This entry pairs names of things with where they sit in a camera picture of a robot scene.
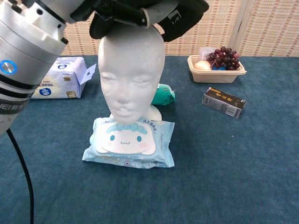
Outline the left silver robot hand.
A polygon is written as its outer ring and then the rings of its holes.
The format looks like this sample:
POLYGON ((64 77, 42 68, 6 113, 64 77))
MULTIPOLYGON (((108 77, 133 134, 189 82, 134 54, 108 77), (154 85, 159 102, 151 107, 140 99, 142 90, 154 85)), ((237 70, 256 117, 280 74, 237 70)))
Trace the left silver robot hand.
POLYGON ((70 17, 74 21, 85 21, 95 12, 104 21, 149 27, 162 21, 179 3, 179 0, 159 0, 147 3, 148 7, 137 7, 132 2, 123 3, 118 0, 85 0, 70 17))

